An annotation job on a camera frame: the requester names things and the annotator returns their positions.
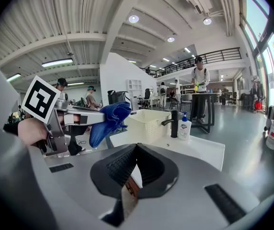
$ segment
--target black metal railing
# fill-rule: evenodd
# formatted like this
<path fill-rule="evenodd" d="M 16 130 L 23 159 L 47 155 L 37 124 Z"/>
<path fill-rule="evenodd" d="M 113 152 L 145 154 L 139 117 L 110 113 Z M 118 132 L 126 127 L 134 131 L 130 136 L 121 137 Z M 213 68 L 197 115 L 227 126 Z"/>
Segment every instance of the black metal railing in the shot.
<path fill-rule="evenodd" d="M 202 57 L 203 64 L 209 64 L 209 63 L 226 61 L 226 60 L 241 59 L 239 47 L 217 50 L 217 51 L 209 52 L 209 53 L 198 55 L 198 56 Z M 161 76 L 164 76 L 176 71 L 195 67 L 194 59 L 195 57 L 191 57 L 189 59 L 175 62 L 175 64 L 168 65 L 159 70 L 148 70 L 148 69 L 143 69 L 143 70 L 146 71 L 150 76 L 154 78 L 159 78 Z"/>

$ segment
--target blue cloth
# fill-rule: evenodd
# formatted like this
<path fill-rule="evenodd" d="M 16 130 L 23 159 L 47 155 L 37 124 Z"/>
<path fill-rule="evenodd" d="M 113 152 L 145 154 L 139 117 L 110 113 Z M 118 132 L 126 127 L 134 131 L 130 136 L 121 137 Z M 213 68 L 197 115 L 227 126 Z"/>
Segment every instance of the blue cloth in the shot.
<path fill-rule="evenodd" d="M 94 124 L 91 128 L 89 144 L 96 148 L 101 141 L 110 133 L 115 132 L 122 125 L 124 119 L 131 113 L 130 104 L 128 102 L 118 102 L 103 107 L 100 112 L 105 113 L 105 121 Z"/>

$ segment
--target glass wall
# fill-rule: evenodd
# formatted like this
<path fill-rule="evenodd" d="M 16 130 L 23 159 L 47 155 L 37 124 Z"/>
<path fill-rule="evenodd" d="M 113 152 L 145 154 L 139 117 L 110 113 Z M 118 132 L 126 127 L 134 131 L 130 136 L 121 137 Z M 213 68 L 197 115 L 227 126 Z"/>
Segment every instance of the glass wall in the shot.
<path fill-rule="evenodd" d="M 263 109 L 267 110 L 274 105 L 274 12 L 266 0 L 241 0 L 240 16 L 265 88 Z"/>

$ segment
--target recessed light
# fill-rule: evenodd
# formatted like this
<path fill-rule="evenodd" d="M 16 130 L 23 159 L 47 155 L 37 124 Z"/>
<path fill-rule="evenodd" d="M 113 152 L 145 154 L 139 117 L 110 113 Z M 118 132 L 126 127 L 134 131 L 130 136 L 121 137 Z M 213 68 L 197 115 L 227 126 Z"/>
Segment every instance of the recessed light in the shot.
<path fill-rule="evenodd" d="M 212 19 L 210 19 L 210 18 L 205 18 L 205 19 L 203 20 L 203 23 L 204 23 L 204 25 L 210 25 L 210 24 L 212 23 Z"/>
<path fill-rule="evenodd" d="M 171 36 L 171 37 L 168 38 L 167 41 L 168 41 L 169 43 L 172 43 L 174 40 L 175 40 L 174 37 Z"/>
<path fill-rule="evenodd" d="M 20 76 L 21 76 L 21 74 L 20 74 L 20 73 L 17 73 L 17 74 L 15 74 L 15 75 L 11 76 L 10 78 L 8 78 L 8 79 L 7 79 L 7 82 L 13 81 L 13 80 L 17 79 L 17 78 L 20 77 Z"/>
<path fill-rule="evenodd" d="M 139 21 L 139 17 L 137 15 L 131 15 L 129 18 L 128 18 L 128 21 L 130 21 L 131 23 L 136 23 Z"/>
<path fill-rule="evenodd" d="M 71 86 L 71 85 L 78 85 L 78 84 L 84 84 L 84 83 L 83 83 L 83 82 L 68 83 L 68 86 Z"/>
<path fill-rule="evenodd" d="M 50 62 L 42 63 L 41 65 L 43 67 L 50 67 L 50 66 L 56 66 L 56 65 L 61 65 L 61 64 L 69 64 L 73 63 L 72 59 L 60 59 L 60 60 L 53 60 Z"/>

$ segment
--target black rubber pad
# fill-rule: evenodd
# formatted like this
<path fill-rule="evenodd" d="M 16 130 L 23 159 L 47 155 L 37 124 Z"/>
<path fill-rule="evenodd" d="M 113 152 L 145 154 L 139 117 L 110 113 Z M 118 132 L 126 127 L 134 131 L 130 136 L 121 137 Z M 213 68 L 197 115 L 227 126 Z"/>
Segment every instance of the black rubber pad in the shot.
<path fill-rule="evenodd" d="M 230 224 L 246 215 L 246 212 L 218 184 L 206 186 L 205 190 Z"/>
<path fill-rule="evenodd" d="M 65 163 L 65 164 L 49 167 L 49 169 L 52 173 L 55 173 L 55 172 L 63 171 L 66 169 L 70 169 L 72 167 L 73 165 L 71 163 Z"/>

